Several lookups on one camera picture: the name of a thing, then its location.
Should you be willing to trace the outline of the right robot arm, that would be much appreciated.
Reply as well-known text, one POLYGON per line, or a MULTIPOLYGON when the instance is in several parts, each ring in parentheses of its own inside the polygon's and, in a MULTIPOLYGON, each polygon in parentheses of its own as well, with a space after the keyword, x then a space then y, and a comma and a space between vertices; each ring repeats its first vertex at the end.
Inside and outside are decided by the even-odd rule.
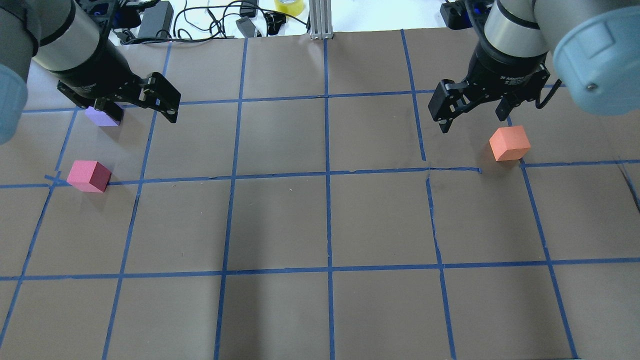
POLYGON ((542 109, 562 85, 596 116, 639 109, 637 0, 453 0, 440 13, 478 36, 465 78, 442 79, 429 101, 442 133, 492 101, 500 121, 525 101, 542 109))

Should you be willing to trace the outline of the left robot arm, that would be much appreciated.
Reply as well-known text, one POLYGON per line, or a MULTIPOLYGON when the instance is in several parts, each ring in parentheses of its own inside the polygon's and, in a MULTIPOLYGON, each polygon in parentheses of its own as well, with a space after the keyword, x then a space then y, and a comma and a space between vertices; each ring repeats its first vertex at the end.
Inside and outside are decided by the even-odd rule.
POLYGON ((139 13, 155 0, 3 0, 1 18, 1 143, 11 140, 28 100, 30 65, 57 78, 57 89, 80 109, 121 122, 121 103, 178 121, 181 93, 154 71, 136 75, 109 39, 115 29, 141 24, 139 13))

